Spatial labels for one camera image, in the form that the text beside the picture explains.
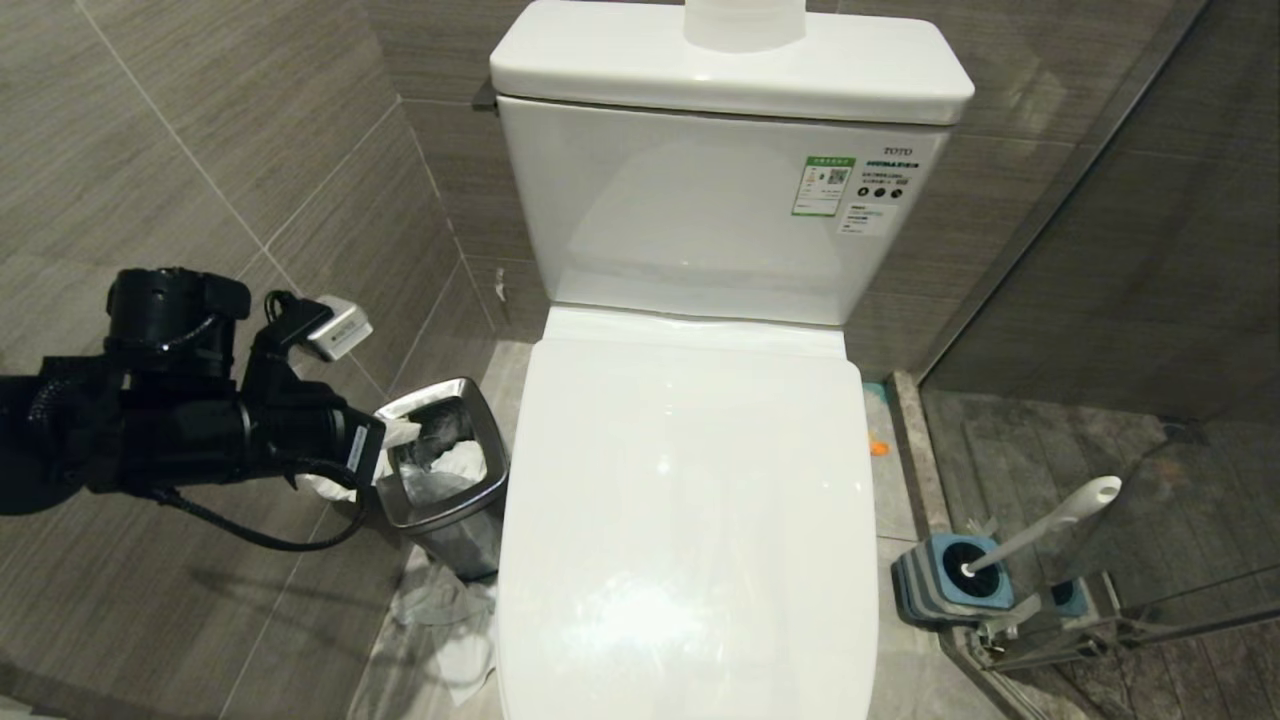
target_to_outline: black robotic arm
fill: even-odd
[[[288,292],[268,296],[270,320],[237,391],[236,322],[244,284],[182,268],[123,270],[108,295],[104,354],[46,357],[40,374],[0,377],[0,515],[50,509],[81,488],[178,507],[274,550],[330,547],[364,520],[385,428],[324,383],[297,377],[289,350],[333,333],[334,310]],[[178,488],[298,473],[357,491],[351,527],[312,543],[264,536],[182,497]]]

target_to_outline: white toilet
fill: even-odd
[[[553,300],[506,510],[507,720],[867,714],[876,516],[840,325],[973,85],[929,23],[804,27],[721,53],[680,6],[539,0],[492,56]]]

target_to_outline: stainless steel trash can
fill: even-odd
[[[463,582],[495,574],[509,462],[480,387],[470,378],[445,380],[389,402],[376,415],[422,425],[419,439],[389,451],[394,471],[374,480],[390,524]],[[467,439],[480,443],[483,479],[425,471]]]

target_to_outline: floor tile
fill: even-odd
[[[877,538],[879,643],[868,720],[1004,720],[1005,715],[942,655],[934,633],[897,618],[890,565],[914,542]]]
[[[886,538],[916,539],[911,500],[906,495],[906,475],[902,474],[902,448],[893,436],[884,386],[863,384],[863,402],[867,404],[867,429],[872,442],[888,446],[888,455],[872,455],[872,487],[876,492],[876,534]]]

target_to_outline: toilet lid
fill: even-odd
[[[851,720],[876,667],[858,369],[544,340],[502,547],[507,720]]]

